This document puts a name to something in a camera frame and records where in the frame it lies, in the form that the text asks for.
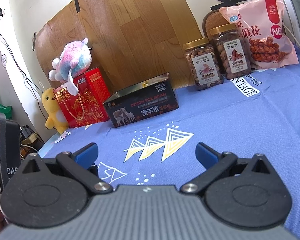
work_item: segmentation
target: black box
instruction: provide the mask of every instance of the black box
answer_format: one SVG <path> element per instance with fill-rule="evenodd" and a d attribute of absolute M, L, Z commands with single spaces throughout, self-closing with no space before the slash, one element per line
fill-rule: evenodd
<path fill-rule="evenodd" d="M 169 73 L 124 88 L 103 103 L 114 127 L 179 108 Z"/>

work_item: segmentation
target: pink plush toy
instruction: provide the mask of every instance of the pink plush toy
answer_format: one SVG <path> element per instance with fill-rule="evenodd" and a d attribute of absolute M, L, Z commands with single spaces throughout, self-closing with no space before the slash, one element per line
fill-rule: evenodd
<path fill-rule="evenodd" d="M 87 43 L 87 38 L 83 41 L 68 43 L 60 58 L 52 61 L 54 69 L 49 72 L 49 79 L 64 84 L 62 86 L 67 87 L 68 92 L 73 96 L 78 94 L 78 89 L 73 84 L 73 78 L 85 72 L 91 64 L 91 54 Z"/>

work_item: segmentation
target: red gift box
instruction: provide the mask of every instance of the red gift box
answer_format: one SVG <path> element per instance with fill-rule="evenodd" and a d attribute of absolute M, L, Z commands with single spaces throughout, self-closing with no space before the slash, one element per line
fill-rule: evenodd
<path fill-rule="evenodd" d="M 94 68 L 73 79 L 79 93 L 69 94 L 66 88 L 53 90 L 61 111 L 71 128 L 109 120 L 103 102 L 110 93 L 101 76 L 100 70 Z"/>

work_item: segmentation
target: black tape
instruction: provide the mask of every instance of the black tape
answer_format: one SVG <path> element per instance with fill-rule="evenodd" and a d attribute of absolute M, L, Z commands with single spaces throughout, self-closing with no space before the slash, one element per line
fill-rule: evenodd
<path fill-rule="evenodd" d="M 74 4 L 75 4 L 75 8 L 77 10 L 77 13 L 80 12 L 79 1 L 78 0 L 74 0 Z"/>
<path fill-rule="evenodd" d="M 37 36 L 37 33 L 34 33 L 33 35 L 33 45 L 32 45 L 32 50 L 34 51 L 34 46 L 35 46 L 35 38 Z"/>
<path fill-rule="evenodd" d="M 229 7 L 229 6 L 234 6 L 238 5 L 237 3 L 243 2 L 243 1 L 248 1 L 248 0 L 217 0 L 219 2 L 222 2 L 218 5 L 211 6 L 211 11 L 214 10 L 219 10 L 221 7 Z"/>

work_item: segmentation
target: metal screw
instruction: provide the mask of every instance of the metal screw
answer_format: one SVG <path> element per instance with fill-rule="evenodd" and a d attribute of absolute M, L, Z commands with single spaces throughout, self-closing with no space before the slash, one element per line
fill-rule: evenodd
<path fill-rule="evenodd" d="M 99 191 L 106 191 L 110 188 L 110 185 L 105 182 L 98 182 L 94 185 L 94 188 Z"/>
<path fill-rule="evenodd" d="M 187 183 L 187 184 L 184 184 L 181 188 L 181 190 L 183 192 L 195 192 L 196 190 L 198 189 L 198 186 L 196 184 L 193 184 L 193 183 Z"/>

